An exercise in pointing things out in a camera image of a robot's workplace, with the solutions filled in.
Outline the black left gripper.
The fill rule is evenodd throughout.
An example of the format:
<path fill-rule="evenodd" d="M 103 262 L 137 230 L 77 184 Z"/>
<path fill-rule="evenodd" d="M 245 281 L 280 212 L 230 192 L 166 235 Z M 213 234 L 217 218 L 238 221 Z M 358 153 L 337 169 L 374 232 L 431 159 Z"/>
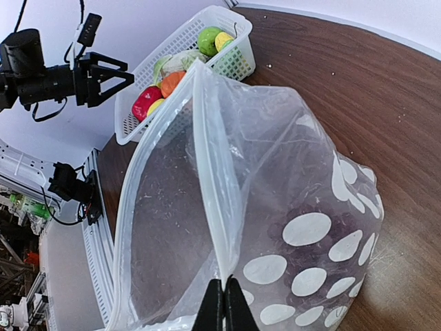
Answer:
<path fill-rule="evenodd" d="M 87 52 L 73 60 L 73 83 L 78 106 L 97 107 L 116 93 L 134 83 L 134 75 L 127 72 L 128 64 L 97 52 Z M 101 85 L 116 79 L 116 85 L 102 90 Z"/>

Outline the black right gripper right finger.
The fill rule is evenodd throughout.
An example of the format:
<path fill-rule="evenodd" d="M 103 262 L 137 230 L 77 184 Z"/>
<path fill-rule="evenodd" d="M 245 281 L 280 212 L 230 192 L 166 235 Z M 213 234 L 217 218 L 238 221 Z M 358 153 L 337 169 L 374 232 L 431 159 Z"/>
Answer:
<path fill-rule="evenodd" d="M 236 278 L 230 276 L 224 291 L 224 315 L 227 331 L 259 331 Z"/>

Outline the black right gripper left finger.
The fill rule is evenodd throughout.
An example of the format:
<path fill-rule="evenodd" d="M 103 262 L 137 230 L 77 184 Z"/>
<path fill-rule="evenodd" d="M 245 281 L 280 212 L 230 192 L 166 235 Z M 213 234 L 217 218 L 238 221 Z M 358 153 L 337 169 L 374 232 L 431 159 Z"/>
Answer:
<path fill-rule="evenodd" d="M 220 279 L 212 279 L 207 286 L 194 322 L 194 331 L 223 329 L 223 288 Z"/>

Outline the red toy bell pepper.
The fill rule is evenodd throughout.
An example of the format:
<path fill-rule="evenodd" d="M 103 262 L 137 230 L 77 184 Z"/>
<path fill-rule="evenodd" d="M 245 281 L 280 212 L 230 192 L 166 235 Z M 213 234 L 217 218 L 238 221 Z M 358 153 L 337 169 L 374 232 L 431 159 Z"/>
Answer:
<path fill-rule="evenodd" d="M 158 86 L 147 87 L 134 102 L 132 114 L 139 122 L 142 122 L 147 118 L 147 113 L 151 105 L 162 97 L 161 89 Z"/>

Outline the orange toy pumpkin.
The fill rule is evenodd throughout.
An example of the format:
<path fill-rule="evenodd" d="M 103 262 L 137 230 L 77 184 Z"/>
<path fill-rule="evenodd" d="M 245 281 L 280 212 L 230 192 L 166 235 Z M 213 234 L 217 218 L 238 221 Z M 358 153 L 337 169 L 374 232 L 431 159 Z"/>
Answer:
<path fill-rule="evenodd" d="M 173 93 L 173 91 L 176 89 L 177 85 L 181 82 L 185 74 L 186 71 L 172 72 L 162 80 L 161 94 L 165 99 L 168 98 Z"/>

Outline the dark red grape bunch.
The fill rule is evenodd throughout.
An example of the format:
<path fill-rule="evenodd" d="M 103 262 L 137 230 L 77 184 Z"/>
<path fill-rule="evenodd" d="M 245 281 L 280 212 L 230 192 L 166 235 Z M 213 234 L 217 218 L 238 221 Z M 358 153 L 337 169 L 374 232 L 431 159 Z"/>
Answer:
<path fill-rule="evenodd" d="M 274 217 L 251 214 L 243 233 L 240 284 L 254 296 L 251 309 L 292 307 L 329 312 L 349 307 L 365 279 L 381 226 L 377 207 L 348 202 L 301 203 Z"/>

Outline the clear dotted zip top bag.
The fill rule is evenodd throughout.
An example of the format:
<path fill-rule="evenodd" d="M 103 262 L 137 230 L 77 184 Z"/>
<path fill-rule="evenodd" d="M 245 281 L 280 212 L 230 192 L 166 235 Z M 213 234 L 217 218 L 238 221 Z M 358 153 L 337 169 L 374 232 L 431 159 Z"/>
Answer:
<path fill-rule="evenodd" d="M 359 212 L 375 206 L 382 226 L 374 171 L 337 151 L 294 89 L 249 86 L 195 62 L 128 166 L 106 328 L 194 330 L 208 283 L 220 279 L 226 330 L 224 291 L 230 276 L 240 284 L 248 216 L 287 214 L 319 199 Z M 336 330 L 351 307 L 296 314 L 268 306 L 255 314 L 254 296 L 240 287 L 259 330 Z"/>

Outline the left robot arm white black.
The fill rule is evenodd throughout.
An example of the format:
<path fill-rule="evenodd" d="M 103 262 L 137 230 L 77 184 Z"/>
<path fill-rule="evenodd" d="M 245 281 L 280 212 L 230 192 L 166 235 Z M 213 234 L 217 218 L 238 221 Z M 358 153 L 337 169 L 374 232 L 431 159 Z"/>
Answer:
<path fill-rule="evenodd" d="M 16 100 L 29 110 L 42 101 L 62 102 L 74 96 L 78 106 L 97 107 L 134 83 L 125 62 L 88 52 L 72 65 L 46 67 L 40 34 L 25 29 L 1 42 L 1 109 Z"/>

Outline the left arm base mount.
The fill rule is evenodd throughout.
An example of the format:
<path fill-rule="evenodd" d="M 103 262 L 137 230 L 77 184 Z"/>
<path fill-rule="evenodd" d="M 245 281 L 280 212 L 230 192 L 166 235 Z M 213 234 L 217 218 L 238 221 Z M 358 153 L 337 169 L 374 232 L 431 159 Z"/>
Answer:
<path fill-rule="evenodd" d="M 103 204 L 99 187 L 98 172 L 90 170 L 85 176 L 85 166 L 73 168 L 67 163 L 54 163 L 54 173 L 49 178 L 49 192 L 55 193 L 65 202 L 78 202 L 76 221 L 64 222 L 49 211 L 52 220 L 64 226 L 74 226 L 84 221 L 96 223 L 103 216 Z"/>

